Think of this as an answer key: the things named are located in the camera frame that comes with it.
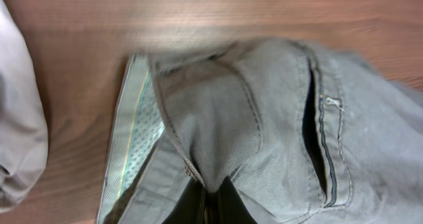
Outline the beige folded shorts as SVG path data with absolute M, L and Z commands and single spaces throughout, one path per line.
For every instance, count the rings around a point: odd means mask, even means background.
M 46 168 L 48 127 L 31 56 L 1 4 L 1 212 L 18 206 Z

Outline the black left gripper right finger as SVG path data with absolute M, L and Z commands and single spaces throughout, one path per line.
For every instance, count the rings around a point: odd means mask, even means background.
M 256 224 L 229 177 L 223 180 L 216 198 L 219 224 Z

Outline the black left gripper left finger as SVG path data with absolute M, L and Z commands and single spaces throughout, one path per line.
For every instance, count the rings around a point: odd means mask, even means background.
M 206 191 L 193 178 L 163 224 L 203 224 Z

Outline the grey shorts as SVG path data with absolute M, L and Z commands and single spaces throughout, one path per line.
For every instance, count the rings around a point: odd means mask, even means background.
M 256 223 L 421 223 L 422 94 L 351 52 L 261 38 L 133 54 L 98 223 L 163 223 L 229 177 Z

